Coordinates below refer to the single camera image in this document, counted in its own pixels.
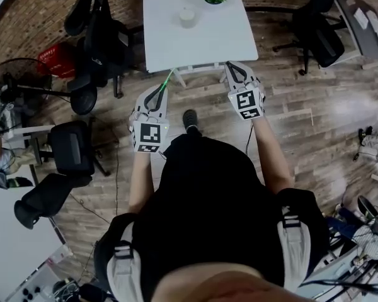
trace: cable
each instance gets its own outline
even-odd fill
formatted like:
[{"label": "cable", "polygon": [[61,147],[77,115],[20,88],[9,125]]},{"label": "cable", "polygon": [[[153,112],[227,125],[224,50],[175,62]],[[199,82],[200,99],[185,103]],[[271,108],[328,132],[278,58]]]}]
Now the cable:
[{"label": "cable", "polygon": [[93,249],[91,250],[91,253],[89,253],[89,256],[88,256],[88,259],[87,259],[87,263],[86,263],[86,265],[84,266],[83,271],[81,272],[80,278],[79,278],[78,281],[77,281],[77,285],[80,283],[81,278],[83,277],[84,273],[86,272],[86,269],[87,269],[87,266],[88,266],[88,262],[89,262],[89,260],[91,259],[91,255],[92,255],[93,252],[94,252],[94,249],[95,249],[95,247],[96,247],[96,243],[97,243],[97,242],[95,242],[95,244],[93,245]]},{"label": "cable", "polygon": [[172,75],[172,73],[174,72],[175,69],[176,68],[171,69],[171,72],[169,73],[169,75],[167,76],[166,80],[164,81],[163,86],[161,86],[161,89],[159,90],[160,92],[162,92],[165,89],[165,87],[166,87],[166,85],[167,85],[167,83],[169,81],[169,78],[171,77],[171,75]]},{"label": "cable", "polygon": [[[91,113],[90,113],[90,115],[91,115],[91,117],[93,117],[94,119],[96,119],[96,120],[102,122],[106,127],[108,127],[108,128],[111,130],[111,132],[112,132],[113,136],[115,137],[115,139],[119,141],[119,138],[116,136],[115,131],[113,131],[113,128],[112,128],[108,123],[106,123],[106,122],[104,122],[103,120],[97,118],[94,114],[91,114]],[[116,147],[116,161],[117,161],[117,166],[116,166],[116,176],[115,176],[115,186],[116,186],[116,195],[115,195],[115,206],[116,206],[116,207],[115,207],[115,216],[118,215],[118,193],[119,193],[119,186],[118,186],[118,173],[119,173],[119,142],[118,142],[118,145],[117,145],[117,147]]]},{"label": "cable", "polygon": [[62,99],[62,100],[65,101],[65,102],[71,103],[70,101],[64,99],[62,96],[59,96],[59,95],[54,95],[54,96],[57,96],[58,98]]},{"label": "cable", "polygon": [[253,131],[253,124],[251,122],[251,131],[249,133],[248,142],[246,142],[246,147],[245,147],[245,154],[246,155],[248,155],[248,147],[249,147],[249,142],[251,141],[252,131]]},{"label": "cable", "polygon": [[77,203],[79,203],[81,205],[81,207],[83,207],[85,210],[88,210],[90,212],[92,212],[95,216],[101,218],[103,221],[105,221],[106,223],[108,223],[109,225],[111,225],[111,223],[106,220],[105,218],[103,218],[102,216],[100,216],[99,214],[97,214],[95,211],[92,211],[91,209],[88,209],[87,207],[85,207],[84,205],[84,201],[82,199],[80,199],[79,201],[76,199],[76,197],[74,197],[72,194],[70,194],[71,198],[73,198]]}]

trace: red crate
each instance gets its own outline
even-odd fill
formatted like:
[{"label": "red crate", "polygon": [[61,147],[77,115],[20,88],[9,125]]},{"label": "red crate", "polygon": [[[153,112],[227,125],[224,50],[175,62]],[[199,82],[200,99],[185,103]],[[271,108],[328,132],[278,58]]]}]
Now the red crate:
[{"label": "red crate", "polygon": [[[38,60],[43,62],[54,76],[70,78],[75,75],[75,47],[68,43],[58,43],[50,47],[38,56]],[[42,67],[38,66],[39,72],[45,71]]]}]

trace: white table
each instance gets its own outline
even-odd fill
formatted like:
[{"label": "white table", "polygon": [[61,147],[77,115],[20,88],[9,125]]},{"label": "white table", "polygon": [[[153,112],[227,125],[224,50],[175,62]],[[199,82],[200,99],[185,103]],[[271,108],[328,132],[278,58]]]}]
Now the white table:
[{"label": "white table", "polygon": [[[258,52],[242,0],[211,5],[204,0],[143,0],[144,41],[149,72],[177,68],[181,75],[222,70],[228,60],[256,60]],[[183,8],[196,14],[196,25],[183,28]]]}]

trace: shoulder strap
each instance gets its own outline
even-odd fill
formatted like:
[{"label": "shoulder strap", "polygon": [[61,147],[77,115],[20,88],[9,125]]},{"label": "shoulder strap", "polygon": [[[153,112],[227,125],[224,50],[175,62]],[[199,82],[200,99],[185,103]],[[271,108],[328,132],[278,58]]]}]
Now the shoulder strap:
[{"label": "shoulder strap", "polygon": [[94,249],[95,276],[105,291],[110,291],[106,267],[113,257],[115,246],[120,242],[126,227],[135,221],[136,214],[126,213],[114,217],[108,231],[96,243]]},{"label": "shoulder strap", "polygon": [[107,267],[111,291],[116,300],[123,302],[143,302],[141,260],[139,253],[132,248],[133,225],[132,222],[126,227]]},{"label": "shoulder strap", "polygon": [[308,227],[288,207],[283,207],[282,213],[277,230],[283,249],[284,288],[294,292],[307,276],[311,237]]}]

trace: black shoe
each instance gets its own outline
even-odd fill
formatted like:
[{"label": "black shoe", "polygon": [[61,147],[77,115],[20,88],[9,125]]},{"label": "black shoe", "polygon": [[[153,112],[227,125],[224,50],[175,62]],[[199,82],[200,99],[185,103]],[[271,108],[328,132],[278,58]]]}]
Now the black shoe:
[{"label": "black shoe", "polygon": [[186,112],[184,112],[182,116],[182,120],[183,120],[183,126],[185,127],[186,132],[188,132],[188,129],[192,127],[198,130],[197,114],[194,109],[188,109]]},{"label": "black shoe", "polygon": [[365,135],[371,135],[372,134],[372,126],[369,126],[366,130],[365,130]]},{"label": "black shoe", "polygon": [[366,134],[362,128],[358,129],[358,139],[360,140],[360,144],[363,145],[363,140],[365,138]]}]

